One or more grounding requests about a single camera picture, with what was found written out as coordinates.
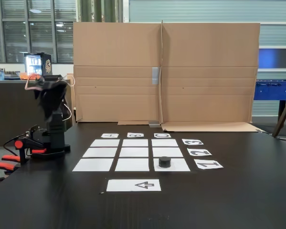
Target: gray tape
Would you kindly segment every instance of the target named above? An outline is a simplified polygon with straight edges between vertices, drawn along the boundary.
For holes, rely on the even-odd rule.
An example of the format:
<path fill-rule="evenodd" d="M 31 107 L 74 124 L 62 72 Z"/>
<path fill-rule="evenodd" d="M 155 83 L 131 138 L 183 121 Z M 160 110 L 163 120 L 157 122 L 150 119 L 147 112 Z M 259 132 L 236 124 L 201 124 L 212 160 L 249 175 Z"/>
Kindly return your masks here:
<path fill-rule="evenodd" d="M 159 123 L 159 121 L 149 121 L 149 127 L 157 127 L 157 128 L 161 128 L 161 125 Z"/>
<path fill-rule="evenodd" d="M 152 84 L 158 84 L 159 83 L 159 68 L 153 67 L 152 68 Z"/>

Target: printed number 1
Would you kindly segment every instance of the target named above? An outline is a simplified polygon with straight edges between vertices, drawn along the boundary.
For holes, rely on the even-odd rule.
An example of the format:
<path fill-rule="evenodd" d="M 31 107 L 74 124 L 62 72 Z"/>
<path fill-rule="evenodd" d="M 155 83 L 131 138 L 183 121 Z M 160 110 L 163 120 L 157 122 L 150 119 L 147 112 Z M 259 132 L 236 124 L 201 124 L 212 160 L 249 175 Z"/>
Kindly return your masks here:
<path fill-rule="evenodd" d="M 214 163 L 197 163 L 198 165 L 201 165 L 203 167 L 207 167 L 206 165 L 210 165 L 210 166 L 219 166 L 218 163 L 214 162 Z"/>

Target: cardboard sheet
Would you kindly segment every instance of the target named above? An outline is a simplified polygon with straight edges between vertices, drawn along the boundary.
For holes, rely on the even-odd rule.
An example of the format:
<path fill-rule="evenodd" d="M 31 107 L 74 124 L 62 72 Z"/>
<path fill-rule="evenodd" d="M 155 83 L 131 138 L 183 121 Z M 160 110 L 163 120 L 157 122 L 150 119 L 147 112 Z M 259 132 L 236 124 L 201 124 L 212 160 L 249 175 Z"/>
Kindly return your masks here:
<path fill-rule="evenodd" d="M 167 122 L 164 131 L 174 132 L 258 132 L 263 131 L 249 123 L 240 122 Z"/>
<path fill-rule="evenodd" d="M 259 29 L 258 23 L 75 23 L 77 120 L 255 131 L 247 122 Z M 158 84 L 152 68 L 159 68 Z"/>
<path fill-rule="evenodd" d="M 158 120 L 158 85 L 152 84 L 152 67 L 75 66 L 74 74 L 80 121 Z"/>
<path fill-rule="evenodd" d="M 77 120 L 159 120 L 160 52 L 159 24 L 74 23 Z"/>
<path fill-rule="evenodd" d="M 74 66 L 159 67 L 160 25 L 74 23 Z"/>
<path fill-rule="evenodd" d="M 149 125 L 148 121 L 120 121 L 117 125 Z"/>

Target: white paper card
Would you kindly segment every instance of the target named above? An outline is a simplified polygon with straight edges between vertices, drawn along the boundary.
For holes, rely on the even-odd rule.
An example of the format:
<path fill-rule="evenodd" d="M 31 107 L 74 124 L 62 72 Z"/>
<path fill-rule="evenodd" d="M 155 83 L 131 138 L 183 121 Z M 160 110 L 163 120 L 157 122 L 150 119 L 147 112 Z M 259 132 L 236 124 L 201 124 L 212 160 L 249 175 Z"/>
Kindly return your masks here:
<path fill-rule="evenodd" d="M 101 135 L 103 138 L 117 138 L 118 134 L 103 134 Z"/>
<path fill-rule="evenodd" d="M 88 148 L 82 157 L 114 157 L 117 148 Z"/>
<path fill-rule="evenodd" d="M 152 139 L 152 146 L 177 146 L 175 139 Z"/>
<path fill-rule="evenodd" d="M 183 158 L 172 158 L 170 161 L 169 168 L 162 168 L 159 166 L 159 159 L 153 159 L 154 171 L 156 172 L 184 172 L 190 171 L 190 168 L 187 166 L 186 161 Z"/>
<path fill-rule="evenodd" d="M 140 133 L 128 133 L 127 137 L 143 137 L 144 134 L 140 134 Z"/>
<path fill-rule="evenodd" d="M 186 145 L 203 145 L 200 140 L 196 139 L 182 139 L 183 143 Z"/>
<path fill-rule="evenodd" d="M 168 137 L 170 137 L 170 134 L 166 134 L 166 133 L 154 134 L 154 137 L 156 137 L 156 138 L 168 138 Z"/>
<path fill-rule="evenodd" d="M 148 157 L 148 147 L 122 147 L 119 157 Z"/>
<path fill-rule="evenodd" d="M 181 150 L 177 147 L 153 147 L 152 151 L 154 157 L 183 157 Z"/>
<path fill-rule="evenodd" d="M 118 147 L 119 139 L 96 139 L 91 147 Z"/>
<path fill-rule="evenodd" d="M 113 158 L 85 158 L 80 159 L 73 172 L 103 172 L 109 171 Z"/>
<path fill-rule="evenodd" d="M 148 146 L 148 139 L 125 139 L 123 147 L 125 146 Z"/>
<path fill-rule="evenodd" d="M 121 179 L 109 180 L 107 192 L 161 191 L 158 179 Z"/>
<path fill-rule="evenodd" d="M 188 149 L 188 152 L 192 156 L 210 156 L 211 153 L 207 149 Z"/>
<path fill-rule="evenodd" d="M 148 158 L 120 158 L 115 171 L 149 171 Z"/>
<path fill-rule="evenodd" d="M 197 160 L 194 159 L 198 168 L 201 169 L 212 169 L 212 168 L 223 168 L 217 161 L 212 160 Z"/>

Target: black game piece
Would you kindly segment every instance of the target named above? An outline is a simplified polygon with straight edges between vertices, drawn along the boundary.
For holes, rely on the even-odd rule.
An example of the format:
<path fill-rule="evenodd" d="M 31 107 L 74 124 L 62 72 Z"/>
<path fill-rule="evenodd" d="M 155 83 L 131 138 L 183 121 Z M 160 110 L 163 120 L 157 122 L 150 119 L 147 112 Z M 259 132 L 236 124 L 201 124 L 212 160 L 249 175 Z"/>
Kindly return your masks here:
<path fill-rule="evenodd" d="M 159 158 L 159 166 L 162 168 L 169 168 L 170 167 L 171 158 L 167 156 L 162 156 Z"/>

